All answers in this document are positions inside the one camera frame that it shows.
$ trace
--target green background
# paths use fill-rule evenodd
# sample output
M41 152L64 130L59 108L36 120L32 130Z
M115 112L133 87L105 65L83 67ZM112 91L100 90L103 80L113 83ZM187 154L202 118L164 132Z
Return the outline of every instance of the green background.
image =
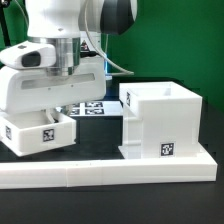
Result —
M5 14L12 44L25 40L14 2ZM224 112L223 0L138 0L136 23L122 36L110 36L108 54L135 72L130 79L180 80Z

